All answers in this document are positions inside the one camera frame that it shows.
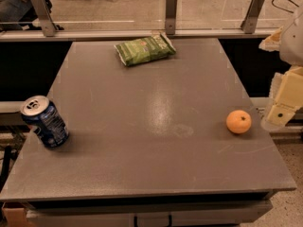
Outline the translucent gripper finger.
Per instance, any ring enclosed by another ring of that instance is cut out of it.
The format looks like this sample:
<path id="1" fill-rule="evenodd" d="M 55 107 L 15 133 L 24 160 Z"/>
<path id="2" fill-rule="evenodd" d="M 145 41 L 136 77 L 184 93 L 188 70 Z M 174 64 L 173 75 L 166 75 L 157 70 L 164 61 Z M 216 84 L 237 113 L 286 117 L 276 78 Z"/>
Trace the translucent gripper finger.
<path id="1" fill-rule="evenodd" d="M 270 99 L 264 109 L 261 126 L 267 131 L 278 131 L 285 126 L 285 110 Z"/>

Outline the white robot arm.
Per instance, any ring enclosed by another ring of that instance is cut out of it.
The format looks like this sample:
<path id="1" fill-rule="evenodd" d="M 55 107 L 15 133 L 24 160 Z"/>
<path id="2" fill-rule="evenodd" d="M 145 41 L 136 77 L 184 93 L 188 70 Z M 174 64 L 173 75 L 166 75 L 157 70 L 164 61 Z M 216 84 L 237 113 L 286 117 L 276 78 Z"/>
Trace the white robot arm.
<path id="1" fill-rule="evenodd" d="M 274 74 L 269 102 L 261 119 L 265 130 L 278 131 L 303 107 L 303 6 L 258 47 L 269 52 L 278 51 L 280 59 L 291 65 L 284 74 Z"/>

